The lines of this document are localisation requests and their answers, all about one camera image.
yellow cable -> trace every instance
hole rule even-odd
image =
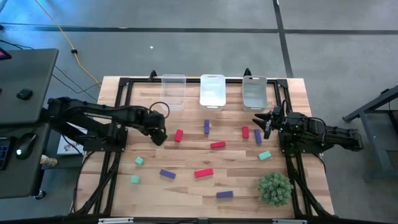
[[[46,15],[48,15],[48,17],[52,20],[52,22],[58,27],[58,29],[60,29],[61,33],[63,34],[63,36],[66,38],[66,40],[69,42],[70,47],[72,48],[72,50],[76,50],[75,47],[73,46],[72,42],[70,41],[70,39],[68,38],[67,34],[62,30],[62,28],[57,24],[57,22],[55,22],[55,20],[50,16],[50,14],[44,9],[44,7],[37,1],[35,0],[35,2],[43,9],[43,11],[46,13]],[[89,75],[96,83],[97,85],[101,86],[101,84],[98,82],[98,80],[87,70],[85,69],[79,60],[79,57],[77,56],[77,53],[73,53],[77,64],[79,64],[80,68],[85,71],[85,73],[87,73],[87,75]]]

green cube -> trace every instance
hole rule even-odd
[[[259,159],[263,160],[263,159],[268,159],[271,157],[271,153],[269,151],[263,152],[259,154]]]
[[[136,159],[136,164],[142,165],[143,163],[144,163],[144,159],[141,158],[141,157],[137,157],[137,159]]]
[[[139,176],[132,175],[132,176],[131,176],[131,182],[132,182],[133,184],[139,184]]]

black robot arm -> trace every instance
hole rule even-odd
[[[281,149],[287,153],[321,153],[335,144],[351,151],[363,148],[357,129],[327,126],[319,118],[309,118],[298,112],[285,116],[283,107],[276,106],[268,113],[255,116],[260,118],[253,121],[264,130],[264,139],[269,138],[272,130],[280,132]]]
[[[143,106],[114,108],[67,97],[49,99],[48,104],[48,109],[43,109],[41,120],[83,145],[85,151],[123,151],[127,139],[126,127],[135,128],[145,136],[150,135],[158,146],[167,138],[164,115]],[[92,117],[111,119],[113,122],[103,124]],[[70,124],[85,128],[88,133]]]

floor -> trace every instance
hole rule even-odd
[[[314,116],[323,118],[330,126],[359,128],[364,136],[365,150],[361,152],[335,147],[325,153],[335,213],[344,218],[398,222],[398,181],[366,183],[363,180],[363,175],[377,164],[371,157],[361,124],[358,121],[346,124],[341,119],[398,83],[398,32],[391,32],[392,35],[377,32],[398,30],[397,1],[40,2],[63,26],[229,28],[235,31],[181,33],[131,29],[131,32],[68,32],[68,36],[79,50],[84,66],[99,80],[106,75],[149,75],[153,69],[159,74],[215,73],[240,77],[246,67],[254,75],[304,78]],[[30,0],[8,1],[0,12],[0,22],[52,25],[38,5]],[[277,32],[282,26],[290,30],[323,32]],[[368,32],[329,35],[331,30]],[[57,48],[60,50],[59,68],[83,88],[94,84],[77,66],[60,32],[4,30],[0,32],[0,39],[33,48]],[[0,47],[12,49],[3,43]],[[58,71],[54,71],[54,75],[73,85]],[[96,87],[89,93],[97,96],[98,91]],[[59,96],[93,102],[84,93],[76,94],[52,80],[47,98]],[[391,108],[398,108],[398,103],[392,102]],[[0,220],[67,214],[76,175],[77,170],[46,172],[42,186],[48,193],[46,198],[41,201],[32,198],[0,200]]]

black desk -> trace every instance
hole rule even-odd
[[[10,131],[9,128],[0,129],[1,136],[15,136],[20,138],[23,134],[31,132],[37,134],[32,154],[25,160],[16,158],[15,150],[12,151],[8,161],[7,169],[0,171],[0,198],[16,198],[37,195],[43,178],[43,170],[40,165],[40,158],[43,154],[49,138],[49,125],[41,124],[38,127],[27,126]]]
[[[12,150],[5,170],[0,170],[0,198],[37,195],[44,171],[40,158],[47,145],[48,124],[34,124],[40,117],[51,74],[57,59],[57,49],[11,50],[12,58],[0,61],[0,136],[21,137],[34,132],[38,138],[32,154],[17,160]],[[23,88],[33,91],[30,100],[20,100],[16,94]]]

